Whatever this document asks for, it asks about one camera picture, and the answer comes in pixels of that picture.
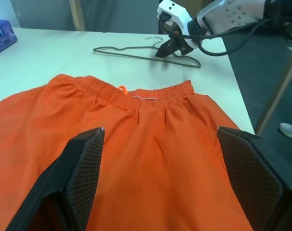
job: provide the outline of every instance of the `white table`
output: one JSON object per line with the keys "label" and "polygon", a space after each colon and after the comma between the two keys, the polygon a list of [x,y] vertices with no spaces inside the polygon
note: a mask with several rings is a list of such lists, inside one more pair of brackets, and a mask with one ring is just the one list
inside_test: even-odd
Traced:
{"label": "white table", "polygon": [[[0,100],[23,90],[46,84],[57,74],[95,76],[128,90],[160,89],[190,79],[194,90],[209,95],[244,131],[254,133],[228,56],[211,57],[199,50],[189,56],[197,58],[200,69],[162,62],[93,54],[100,46],[149,46],[165,35],[116,34],[78,31],[13,29],[18,42],[0,53]],[[204,40],[203,46],[213,52],[225,51],[221,38]],[[155,50],[125,51],[128,54],[153,57]]]}

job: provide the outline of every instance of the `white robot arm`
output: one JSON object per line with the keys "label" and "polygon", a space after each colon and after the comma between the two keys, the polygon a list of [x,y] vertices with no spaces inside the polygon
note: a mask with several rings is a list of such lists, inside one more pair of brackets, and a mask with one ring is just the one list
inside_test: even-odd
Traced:
{"label": "white robot arm", "polygon": [[[177,50],[185,55],[196,48],[206,54],[220,56],[233,51],[215,55],[202,48],[202,40],[239,30],[235,27],[255,26],[253,30],[256,31],[267,24],[279,28],[292,21],[292,0],[215,0],[193,19],[185,8],[171,0],[163,0],[157,12],[161,28],[171,38],[160,47],[157,57],[166,57]],[[173,31],[168,31],[164,23],[177,25]]]}

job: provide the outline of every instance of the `clothes hanger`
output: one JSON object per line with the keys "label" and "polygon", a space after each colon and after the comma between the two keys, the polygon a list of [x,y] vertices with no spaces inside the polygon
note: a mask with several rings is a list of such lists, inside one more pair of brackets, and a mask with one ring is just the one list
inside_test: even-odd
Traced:
{"label": "clothes hanger", "polygon": [[129,50],[129,49],[154,49],[154,50],[158,50],[158,48],[155,45],[163,42],[163,39],[161,37],[156,37],[156,36],[152,36],[152,37],[149,37],[149,38],[146,38],[146,39],[160,39],[161,41],[158,41],[158,42],[154,43],[152,46],[138,46],[138,47],[124,47],[124,48],[96,47],[96,48],[93,49],[93,52],[94,53],[98,52],[98,53],[103,53],[103,54],[112,54],[112,55],[118,55],[118,56],[130,57],[130,58],[137,58],[137,59],[144,59],[144,60],[151,60],[151,61],[158,61],[158,62],[176,64],[176,65],[180,65],[180,66],[193,67],[193,68],[200,68],[202,66],[201,63],[197,59],[194,59],[194,58],[189,57],[189,56],[179,56],[179,55],[176,55],[175,53],[173,53],[174,57],[190,59],[193,62],[195,62],[196,65],[183,64],[183,63],[167,60],[167,59],[164,59],[164,58],[149,58],[149,57],[143,57],[143,56],[137,56],[137,55],[131,55],[131,54],[121,54],[121,53],[115,53],[115,52],[109,52],[109,51],[101,51],[102,49],[112,49],[112,50],[116,50],[116,51],[124,51],[124,50]]}

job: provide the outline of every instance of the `purple box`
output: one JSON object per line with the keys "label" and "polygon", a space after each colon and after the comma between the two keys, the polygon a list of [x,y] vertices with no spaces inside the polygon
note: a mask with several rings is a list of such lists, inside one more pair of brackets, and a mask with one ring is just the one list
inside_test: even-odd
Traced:
{"label": "purple box", "polygon": [[0,52],[11,46],[17,41],[17,38],[12,30],[8,20],[0,19]]}

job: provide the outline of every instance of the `shoe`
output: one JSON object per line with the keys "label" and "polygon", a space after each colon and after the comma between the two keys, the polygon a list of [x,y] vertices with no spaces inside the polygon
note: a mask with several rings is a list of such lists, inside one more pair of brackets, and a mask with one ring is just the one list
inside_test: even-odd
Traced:
{"label": "shoe", "polygon": [[289,138],[292,139],[292,125],[291,124],[281,123],[279,125],[279,129],[285,136],[288,136]]}

